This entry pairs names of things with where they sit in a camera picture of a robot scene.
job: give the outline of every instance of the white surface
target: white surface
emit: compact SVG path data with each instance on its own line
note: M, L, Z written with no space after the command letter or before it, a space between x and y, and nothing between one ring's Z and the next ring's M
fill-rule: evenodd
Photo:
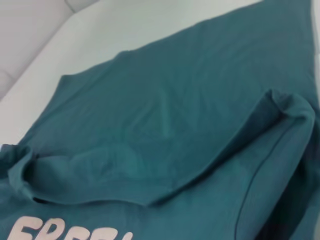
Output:
M257 0L103 0L72 16L0 102L0 143L16 144L63 74L81 72Z
M66 0L66 4L70 5L74 12L79 12L97 1L98 0Z
M71 15L64 0L0 0L0 69L17 80Z
M313 11L312 11L312 20L313 20L313 32L316 45L316 53L320 54L320 0L312 0Z
M0 69L0 100L6 95L12 85L12 77L3 69Z

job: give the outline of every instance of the seam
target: seam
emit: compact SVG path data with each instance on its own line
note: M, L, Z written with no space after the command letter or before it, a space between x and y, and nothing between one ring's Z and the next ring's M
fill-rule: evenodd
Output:
M280 140L283 138L283 136L288 132L288 130L295 124L296 121L294 121L292 124L290 124L288 126L288 128L281 134L281 136L277 139L277 141L275 142L275 144L273 145L272 149L270 150L270 152L267 154L267 156L261 161L261 163L258 165L258 167L256 168L256 170L254 171L253 175L252 175L252 178L249 182L249 185L248 185L248 188L244 194L244 197L243 197L243 200L242 200L242 203L241 203L241 206L240 206L240 209L239 209L239 213L237 215L237 218L236 218L236 222L235 222L235 226L234 226L234 235L233 235L233 239L234 240L237 240L237 236L238 236L238 225L239 225L239 222L240 222L240 217L242 215L242 211L243 211L243 208L245 206L245 203L247 201L247 198L248 198L248 195L249 195L249 192L250 192L250 189L251 189L251 186L256 178L256 176L258 175L260 169L262 168L262 166L264 165L265 162L267 162L268 158L270 157L270 155L273 153L274 149L276 148L276 146L278 145L278 143L280 142Z
M70 10L75 14L76 11L74 10L74 8L71 6L71 4L69 3L68 0L64 0L65 4L70 8Z

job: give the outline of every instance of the t-shirt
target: t-shirt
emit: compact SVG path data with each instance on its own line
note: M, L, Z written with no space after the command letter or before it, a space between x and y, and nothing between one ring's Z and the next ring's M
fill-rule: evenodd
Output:
M314 51L311 1L265 0L63 76L0 152L1 239L311 240Z

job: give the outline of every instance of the white lettering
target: white lettering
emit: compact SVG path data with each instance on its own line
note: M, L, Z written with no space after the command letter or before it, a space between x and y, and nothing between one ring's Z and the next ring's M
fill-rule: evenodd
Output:
M88 229L81 227L81 226L73 226L69 229L68 233L66 234L64 240L87 240L90 236L90 232Z
M32 216L22 216L14 224L7 240L32 240L30 233L22 232L24 227L38 230L43 221L40 218Z
M127 232L124 236L123 236L123 238L122 238L122 240L131 240L132 238L133 238L133 233L132 232Z
M114 240L118 230L111 227L97 228L92 232L90 240Z
M49 232L49 229L52 225L55 225L56 228L54 231ZM51 218L44 224L35 240L56 240L64 232L65 225L65 221L63 221L61 218Z

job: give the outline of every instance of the teal t-shirt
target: teal t-shirt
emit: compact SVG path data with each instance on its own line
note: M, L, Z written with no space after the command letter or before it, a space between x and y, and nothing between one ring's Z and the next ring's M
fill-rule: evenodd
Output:
M311 240L310 0L265 0L61 78L0 152L0 239Z

